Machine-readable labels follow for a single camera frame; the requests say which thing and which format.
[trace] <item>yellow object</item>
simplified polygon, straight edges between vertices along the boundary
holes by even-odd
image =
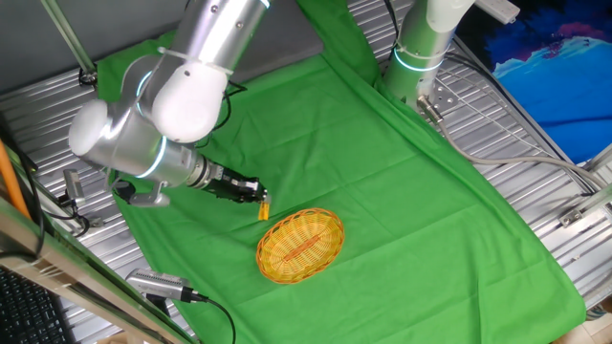
[[[257,265],[280,284],[300,282],[323,271],[342,248],[344,226],[333,212],[298,211],[272,227],[257,245]]]
[[[4,177],[4,183],[7,185],[7,189],[9,190],[9,197],[11,198],[11,203],[14,207],[19,210],[23,216],[28,219],[32,219],[30,217],[30,211],[28,211],[28,207],[26,206],[26,202],[23,199],[23,195],[21,194],[21,188],[19,188],[19,182],[17,181],[17,176],[15,175],[15,170],[12,169],[12,163],[9,159],[9,154],[7,154],[7,150],[4,147],[4,143],[0,140],[0,172],[2,173],[2,177]]]
[[[259,221],[268,221],[270,217],[270,204],[262,202],[259,204]]]

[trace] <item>green tablecloth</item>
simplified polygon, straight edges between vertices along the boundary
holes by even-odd
[[[385,96],[346,4],[300,6],[325,52],[249,82],[202,150],[260,177],[271,219],[257,222],[257,204],[186,187],[167,189],[165,208],[118,200],[152,268],[225,305],[238,343],[548,343],[583,321],[579,294],[516,212],[433,128]],[[116,99],[124,69],[155,44],[101,61],[100,96]],[[343,249],[324,272],[277,285],[257,268],[257,242],[308,207],[339,215]],[[211,305],[177,307],[205,342],[230,342],[226,317]]]

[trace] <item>metal grate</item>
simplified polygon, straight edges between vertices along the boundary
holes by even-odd
[[[393,1],[401,20],[411,1]],[[384,62],[390,54],[395,32],[382,0],[349,0],[349,10],[362,28],[372,50]],[[545,135],[536,125],[516,112],[508,111],[497,92],[474,71],[445,61],[438,75],[440,87],[450,88],[439,101],[448,129],[457,143],[480,157],[502,158],[519,155],[553,154]],[[56,196],[63,193],[62,170],[75,168],[82,180],[86,216],[99,216],[104,227],[92,229],[81,238],[83,245],[125,277],[132,269],[148,268],[142,252],[123,220],[110,193],[104,191],[102,173],[75,157],[68,148],[67,135],[72,117],[88,100],[96,97],[91,87],[79,86],[77,71],[50,78],[0,96],[4,113],[22,149],[39,166],[37,178]],[[520,163],[504,166],[475,166],[508,200],[551,251],[582,295],[590,295],[588,307],[599,302],[609,283],[600,281],[612,271],[612,228],[605,212],[598,210],[564,228],[558,218],[582,201],[584,192],[564,170],[547,164]],[[598,170],[611,176],[612,166]],[[602,290],[593,293],[595,287]],[[64,312],[77,342],[95,343],[120,329],[76,305],[64,301]],[[173,304],[173,319],[194,335]]]
[[[21,149],[39,166],[36,177],[50,192],[56,196],[64,193],[64,169],[78,171],[87,200],[79,213],[104,221],[103,227],[91,228],[80,242],[125,278],[133,269],[148,269],[149,265],[113,196],[104,190],[105,175],[73,155],[68,147],[73,116],[84,103],[97,97],[92,87],[79,85],[77,78],[78,71],[72,71],[0,96],[0,112]],[[61,303],[77,343],[95,343],[120,331],[68,300]],[[168,310],[179,326],[195,335],[169,301]]]
[[[395,32],[383,0],[349,0],[353,13],[379,63],[391,53]],[[403,20],[413,0],[392,2]],[[482,158],[525,155],[555,156],[544,134],[526,114],[510,110],[483,76],[446,60],[437,76],[439,95],[434,99],[457,144]],[[563,267],[588,308],[612,292],[612,227],[607,212],[599,209],[581,221],[563,227],[558,220],[584,200],[585,190],[573,175],[549,164],[524,162],[474,166],[531,227]],[[597,170],[612,181],[612,162]],[[606,292],[593,293],[597,288]]]

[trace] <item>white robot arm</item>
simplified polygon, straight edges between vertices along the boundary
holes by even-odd
[[[214,127],[228,80],[249,43],[268,0],[194,0],[172,46],[162,57],[144,56],[125,73],[121,99],[92,100],[69,133],[73,152],[156,183],[132,195],[139,206],[167,205],[165,186],[187,186],[219,198],[263,202],[267,190],[186,145]]]

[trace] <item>wicker basket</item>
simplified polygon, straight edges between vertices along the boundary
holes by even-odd
[[[276,283],[297,283],[327,268],[343,242],[344,226],[336,214],[319,208],[301,210],[261,238],[257,265]]]

